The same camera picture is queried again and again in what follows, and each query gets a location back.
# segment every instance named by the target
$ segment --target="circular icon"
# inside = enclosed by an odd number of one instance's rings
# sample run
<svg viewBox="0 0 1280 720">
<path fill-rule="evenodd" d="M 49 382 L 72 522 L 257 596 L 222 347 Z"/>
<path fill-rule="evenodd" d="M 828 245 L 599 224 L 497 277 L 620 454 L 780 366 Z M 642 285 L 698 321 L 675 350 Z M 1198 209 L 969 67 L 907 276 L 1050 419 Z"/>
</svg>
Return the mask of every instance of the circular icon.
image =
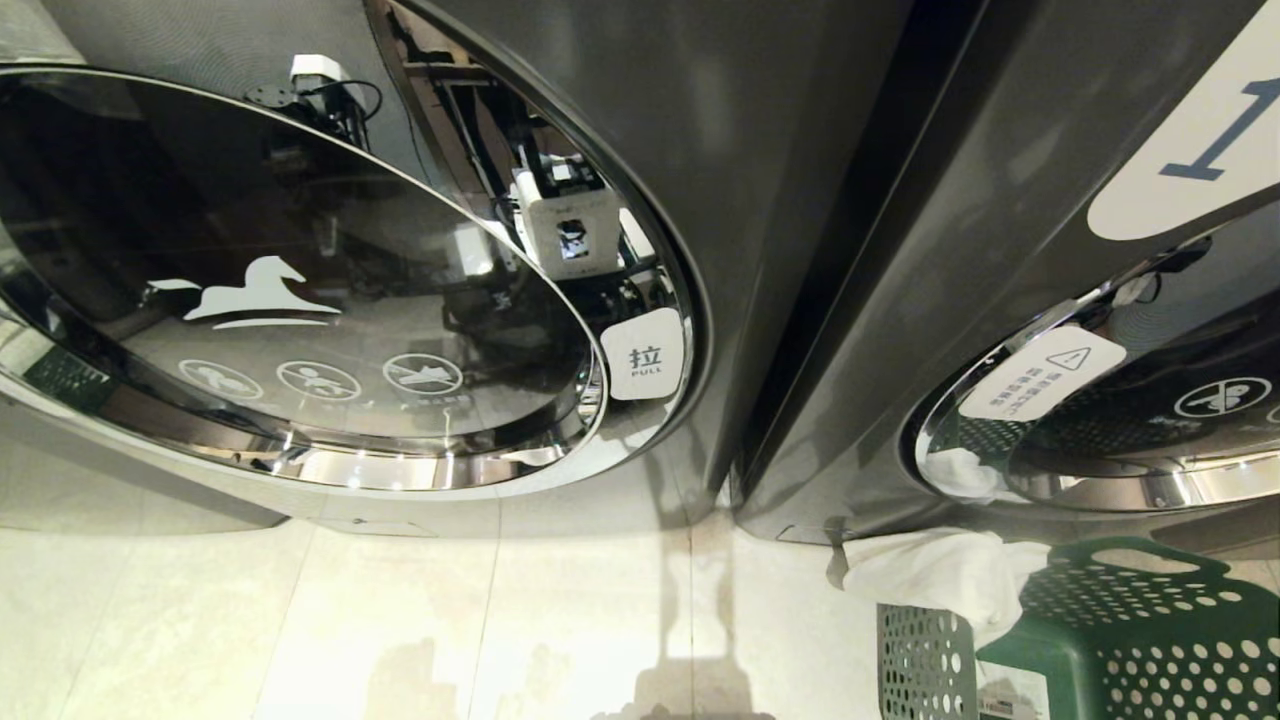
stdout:
<svg viewBox="0 0 1280 720">
<path fill-rule="evenodd" d="M 257 400 L 262 397 L 262 386 L 253 382 L 253 378 L 233 370 L 227 365 L 210 363 L 209 360 L 183 360 L 178 363 L 178 369 L 186 378 L 197 386 L 230 400 Z"/>
<path fill-rule="evenodd" d="M 387 382 L 417 395 L 445 395 L 462 387 L 462 370 L 438 355 L 406 352 L 383 363 Z"/>
<path fill-rule="evenodd" d="M 1183 418 L 1217 418 L 1262 402 L 1271 395 L 1271 380 L 1231 378 L 1201 386 L 1178 398 L 1174 411 Z"/>
<path fill-rule="evenodd" d="M 307 397 L 346 401 L 360 397 L 360 380 L 333 365 L 311 360 L 292 360 L 275 369 L 275 377 Z"/>
</svg>

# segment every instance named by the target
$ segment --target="washing machine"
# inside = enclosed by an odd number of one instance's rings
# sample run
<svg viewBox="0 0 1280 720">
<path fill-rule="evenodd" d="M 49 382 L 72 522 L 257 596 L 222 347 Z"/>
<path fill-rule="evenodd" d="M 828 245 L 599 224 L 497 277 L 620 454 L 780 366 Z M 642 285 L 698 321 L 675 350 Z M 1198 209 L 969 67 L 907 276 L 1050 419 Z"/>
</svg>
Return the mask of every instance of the washing machine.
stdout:
<svg viewBox="0 0 1280 720">
<path fill-rule="evenodd" d="M 1280 3 L 970 10 L 902 40 L 739 524 L 1280 555 Z"/>
<path fill-rule="evenodd" d="M 710 510 L 911 10 L 5 4 L 3 392 L 408 536 Z"/>
</svg>

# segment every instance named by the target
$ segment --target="triangle warning symbol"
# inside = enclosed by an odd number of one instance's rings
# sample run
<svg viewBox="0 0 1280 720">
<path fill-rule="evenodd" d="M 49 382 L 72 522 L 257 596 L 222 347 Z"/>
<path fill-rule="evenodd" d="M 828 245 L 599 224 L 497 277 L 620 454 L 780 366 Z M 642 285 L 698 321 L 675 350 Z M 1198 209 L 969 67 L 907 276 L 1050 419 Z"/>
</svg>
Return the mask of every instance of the triangle warning symbol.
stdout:
<svg viewBox="0 0 1280 720">
<path fill-rule="evenodd" d="M 1076 347 L 1075 350 L 1068 350 L 1066 352 L 1059 352 L 1057 355 L 1050 355 L 1044 360 L 1057 365 L 1059 368 L 1066 368 L 1068 370 L 1079 370 L 1080 365 L 1089 357 L 1088 347 Z"/>
</svg>

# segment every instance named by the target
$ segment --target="plastic basket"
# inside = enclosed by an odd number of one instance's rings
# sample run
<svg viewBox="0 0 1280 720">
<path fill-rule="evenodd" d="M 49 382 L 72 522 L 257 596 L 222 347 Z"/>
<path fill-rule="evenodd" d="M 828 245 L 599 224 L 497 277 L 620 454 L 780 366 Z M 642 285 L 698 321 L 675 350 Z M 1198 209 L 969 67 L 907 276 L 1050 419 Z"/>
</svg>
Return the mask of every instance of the plastic basket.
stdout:
<svg viewBox="0 0 1280 720">
<path fill-rule="evenodd" d="M 1106 550 L 1194 570 L 1094 559 Z M 1140 538 L 1055 548 L 1023 591 L 1021 620 L 977 660 L 1042 675 L 1052 720 L 1280 720 L 1280 598 L 1228 570 Z M 963 619 L 881 606 L 879 633 L 884 720 L 1007 716 L 980 712 Z"/>
</svg>

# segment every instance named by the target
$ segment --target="basket handle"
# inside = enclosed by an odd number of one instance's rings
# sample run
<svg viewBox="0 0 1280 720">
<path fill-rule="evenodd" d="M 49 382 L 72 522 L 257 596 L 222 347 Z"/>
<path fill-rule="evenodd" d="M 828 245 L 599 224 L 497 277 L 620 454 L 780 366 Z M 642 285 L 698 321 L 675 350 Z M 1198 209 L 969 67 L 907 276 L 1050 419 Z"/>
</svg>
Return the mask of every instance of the basket handle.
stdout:
<svg viewBox="0 0 1280 720">
<path fill-rule="evenodd" d="M 1071 543 L 1069 546 L 1055 548 L 1052 555 L 1059 557 L 1068 557 L 1076 562 L 1106 565 L 1108 568 L 1117 568 L 1120 570 L 1129 570 L 1129 569 L 1138 570 L 1138 568 L 1125 568 L 1094 560 L 1093 555 L 1103 550 L 1134 550 L 1138 552 L 1146 552 L 1148 555 L 1156 555 L 1166 560 L 1185 562 L 1188 565 L 1194 565 L 1196 568 L 1198 568 L 1198 570 L 1188 570 L 1187 573 L 1179 573 L 1180 575 L 1211 575 L 1213 578 L 1221 578 L 1231 571 L 1231 566 L 1228 565 L 1226 562 L 1222 562 L 1221 560 L 1213 560 L 1212 557 L 1193 555 L 1190 552 L 1160 544 L 1158 542 L 1149 541 L 1147 538 L 1128 537 L 1128 536 L 1080 541 L 1076 543 Z"/>
</svg>

